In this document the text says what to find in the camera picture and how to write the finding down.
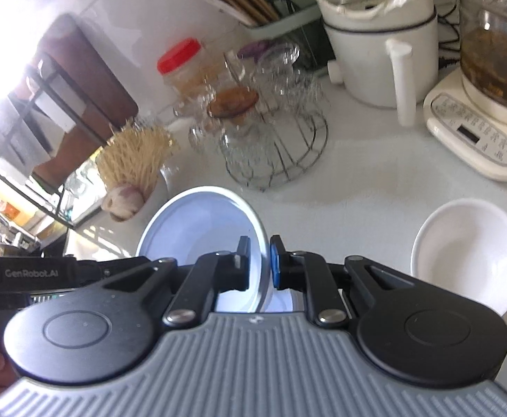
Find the blue-white plastic bowl front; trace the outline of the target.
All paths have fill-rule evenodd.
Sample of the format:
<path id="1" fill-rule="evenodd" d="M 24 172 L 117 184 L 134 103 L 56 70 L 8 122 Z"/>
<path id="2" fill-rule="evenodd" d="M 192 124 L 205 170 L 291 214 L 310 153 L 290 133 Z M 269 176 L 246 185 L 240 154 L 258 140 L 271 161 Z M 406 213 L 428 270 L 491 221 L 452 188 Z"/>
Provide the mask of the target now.
<path id="1" fill-rule="evenodd" d="M 294 290 L 271 290 L 263 304 L 263 312 L 302 312 L 304 298 L 300 292 Z"/>

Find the blue-white plastic bowl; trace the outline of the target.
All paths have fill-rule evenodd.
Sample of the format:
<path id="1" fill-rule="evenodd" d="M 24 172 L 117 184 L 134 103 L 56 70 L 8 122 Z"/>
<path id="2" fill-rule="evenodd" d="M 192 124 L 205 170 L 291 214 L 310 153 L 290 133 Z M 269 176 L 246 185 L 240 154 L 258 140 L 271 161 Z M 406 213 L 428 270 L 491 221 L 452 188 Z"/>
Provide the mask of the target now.
<path id="1" fill-rule="evenodd" d="M 197 186 L 170 199 L 148 222 L 136 254 L 194 264 L 206 253 L 234 251 L 242 236 L 251 240 L 249 288 L 220 294 L 216 310 L 264 312 L 272 297 L 268 236 L 255 210 L 229 189 Z"/>
<path id="2" fill-rule="evenodd" d="M 300 292 L 294 290 L 271 290 L 263 304 L 263 312 L 302 312 L 304 298 Z"/>

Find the blue-white plastic bowl back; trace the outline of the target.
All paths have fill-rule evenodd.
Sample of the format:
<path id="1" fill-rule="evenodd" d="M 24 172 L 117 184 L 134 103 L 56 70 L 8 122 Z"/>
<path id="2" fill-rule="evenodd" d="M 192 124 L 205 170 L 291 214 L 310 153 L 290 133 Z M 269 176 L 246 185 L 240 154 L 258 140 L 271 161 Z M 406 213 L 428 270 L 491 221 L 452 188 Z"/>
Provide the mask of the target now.
<path id="1" fill-rule="evenodd" d="M 170 199 L 148 222 L 136 254 L 194 264 L 206 253 L 234 251 L 242 236 L 251 240 L 249 288 L 220 294 L 216 310 L 264 312 L 272 297 L 268 236 L 255 210 L 229 189 L 197 186 Z"/>

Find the white ceramic bowl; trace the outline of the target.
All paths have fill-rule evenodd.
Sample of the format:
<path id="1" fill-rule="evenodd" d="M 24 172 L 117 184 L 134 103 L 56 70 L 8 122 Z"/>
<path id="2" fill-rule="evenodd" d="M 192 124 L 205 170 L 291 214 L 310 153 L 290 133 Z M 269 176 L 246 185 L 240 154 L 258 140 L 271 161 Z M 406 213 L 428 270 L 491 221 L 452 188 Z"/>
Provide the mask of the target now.
<path id="1" fill-rule="evenodd" d="M 507 212 L 456 199 L 432 212 L 411 252 L 411 275 L 507 313 Z"/>

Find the bowl with garlic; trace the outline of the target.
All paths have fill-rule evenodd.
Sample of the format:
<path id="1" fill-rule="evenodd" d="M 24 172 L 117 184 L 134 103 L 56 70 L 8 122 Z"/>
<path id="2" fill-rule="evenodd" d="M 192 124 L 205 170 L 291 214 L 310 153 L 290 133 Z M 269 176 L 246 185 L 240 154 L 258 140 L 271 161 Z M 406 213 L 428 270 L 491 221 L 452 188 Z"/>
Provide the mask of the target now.
<path id="1" fill-rule="evenodd" d="M 147 222 L 169 199 L 166 180 L 158 174 L 149 195 L 137 186 L 123 183 L 109 190 L 101 203 L 101 209 L 119 223 Z"/>

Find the garlic bulb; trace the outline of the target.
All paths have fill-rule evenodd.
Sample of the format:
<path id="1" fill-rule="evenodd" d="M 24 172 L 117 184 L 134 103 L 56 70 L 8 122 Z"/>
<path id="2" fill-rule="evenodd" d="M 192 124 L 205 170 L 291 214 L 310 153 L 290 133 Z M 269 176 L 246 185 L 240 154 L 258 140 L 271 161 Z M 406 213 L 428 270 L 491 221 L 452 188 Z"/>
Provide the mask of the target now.
<path id="1" fill-rule="evenodd" d="M 125 221 L 136 215 L 144 203 L 139 189 L 130 183 L 124 183 L 108 191 L 101 203 L 101 209 L 111 215 L 112 219 Z"/>

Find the dried noodle bundle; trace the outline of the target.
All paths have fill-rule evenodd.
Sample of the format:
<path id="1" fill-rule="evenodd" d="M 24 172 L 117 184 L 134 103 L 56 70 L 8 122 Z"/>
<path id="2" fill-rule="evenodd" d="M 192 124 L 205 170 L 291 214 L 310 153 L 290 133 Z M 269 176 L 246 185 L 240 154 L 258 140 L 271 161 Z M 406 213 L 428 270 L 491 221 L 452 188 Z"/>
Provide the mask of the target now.
<path id="1" fill-rule="evenodd" d="M 128 122 L 102 148 L 96 165 L 107 191 L 130 185 L 148 199 L 162 167 L 178 150 L 177 141 L 164 127 Z"/>

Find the black dish rack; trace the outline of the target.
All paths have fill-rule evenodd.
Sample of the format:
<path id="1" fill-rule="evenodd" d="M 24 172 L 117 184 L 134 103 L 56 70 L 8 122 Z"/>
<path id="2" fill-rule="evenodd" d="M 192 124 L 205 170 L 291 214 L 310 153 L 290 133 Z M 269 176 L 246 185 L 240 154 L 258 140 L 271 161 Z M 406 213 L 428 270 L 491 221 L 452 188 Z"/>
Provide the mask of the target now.
<path id="1" fill-rule="evenodd" d="M 24 179 L 33 177 L 32 172 L 36 166 L 53 158 L 63 138 L 61 131 L 63 125 L 59 119 L 49 118 L 36 106 L 35 101 L 39 95 L 49 96 L 60 107 L 61 116 L 69 116 L 78 125 L 85 125 L 76 112 L 70 109 L 50 87 L 52 80 L 61 73 L 58 66 L 53 66 L 45 79 L 42 79 L 32 67 L 28 68 L 26 73 L 28 82 L 34 85 L 32 97 L 22 102 L 8 96 L 0 103 L 0 162 L 8 163 L 17 173 L 22 174 Z M 74 226 L 70 214 L 64 213 L 60 206 L 66 195 L 65 183 L 49 193 L 34 178 L 44 192 L 58 196 L 58 206 L 53 206 L 51 203 L 41 205 L 1 173 L 0 180 L 41 212 L 69 228 Z"/>

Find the red lid plastic jar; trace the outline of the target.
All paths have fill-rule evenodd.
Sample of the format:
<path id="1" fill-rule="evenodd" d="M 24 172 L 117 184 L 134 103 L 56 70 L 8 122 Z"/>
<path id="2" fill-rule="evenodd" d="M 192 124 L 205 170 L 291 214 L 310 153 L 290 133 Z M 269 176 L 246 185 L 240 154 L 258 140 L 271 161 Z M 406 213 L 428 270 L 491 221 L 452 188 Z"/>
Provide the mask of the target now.
<path id="1" fill-rule="evenodd" d="M 195 38 L 177 42 L 157 60 L 156 68 L 180 98 L 194 96 L 199 86 L 213 83 L 220 72 L 216 58 Z"/>

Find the glass kettle on base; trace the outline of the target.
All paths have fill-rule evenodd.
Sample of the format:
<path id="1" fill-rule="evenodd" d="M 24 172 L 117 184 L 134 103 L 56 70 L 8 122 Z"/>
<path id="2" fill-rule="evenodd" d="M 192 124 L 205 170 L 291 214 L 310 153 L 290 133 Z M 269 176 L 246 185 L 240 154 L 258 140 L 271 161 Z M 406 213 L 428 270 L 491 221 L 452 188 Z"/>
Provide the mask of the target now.
<path id="1" fill-rule="evenodd" d="M 459 0 L 460 62 L 426 96 L 429 132 L 488 179 L 507 182 L 507 0 Z"/>

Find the wooden cutting board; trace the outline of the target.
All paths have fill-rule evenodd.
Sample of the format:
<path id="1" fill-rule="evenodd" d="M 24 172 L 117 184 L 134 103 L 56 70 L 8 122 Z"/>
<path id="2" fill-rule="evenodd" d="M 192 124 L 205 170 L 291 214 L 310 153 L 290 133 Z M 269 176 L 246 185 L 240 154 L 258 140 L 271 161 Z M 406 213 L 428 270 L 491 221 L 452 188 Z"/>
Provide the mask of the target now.
<path id="1" fill-rule="evenodd" d="M 69 116 L 61 116 L 60 107 L 49 96 L 36 98 L 38 109 L 63 125 L 57 153 L 32 172 L 51 193 L 112 137 L 113 128 L 134 118 L 138 107 L 69 14 L 58 16 L 48 28 L 30 65 L 42 79 L 53 66 L 60 68 L 50 87 L 85 124 L 80 126 Z"/>

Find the white electric cooking pot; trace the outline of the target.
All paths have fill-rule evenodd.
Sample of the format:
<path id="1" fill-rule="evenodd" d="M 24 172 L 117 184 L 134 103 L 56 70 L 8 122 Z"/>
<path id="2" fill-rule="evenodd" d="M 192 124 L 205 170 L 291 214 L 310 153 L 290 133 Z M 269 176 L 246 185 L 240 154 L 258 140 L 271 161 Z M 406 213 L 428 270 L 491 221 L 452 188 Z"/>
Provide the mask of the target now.
<path id="1" fill-rule="evenodd" d="M 412 127 L 438 79 L 434 0 L 315 0 L 335 58 L 329 78 L 357 101 Z"/>

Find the green chopstick holder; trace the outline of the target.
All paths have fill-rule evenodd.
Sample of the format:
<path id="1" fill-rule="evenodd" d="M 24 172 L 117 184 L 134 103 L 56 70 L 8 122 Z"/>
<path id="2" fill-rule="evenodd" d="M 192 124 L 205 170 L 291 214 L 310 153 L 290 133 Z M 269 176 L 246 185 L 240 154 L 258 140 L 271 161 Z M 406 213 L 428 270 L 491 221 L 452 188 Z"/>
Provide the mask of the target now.
<path id="1" fill-rule="evenodd" d="M 300 66 L 317 71 L 334 58 L 315 0 L 204 0 L 242 26 L 246 43 L 236 56 L 257 61 L 269 48 L 293 43 Z"/>

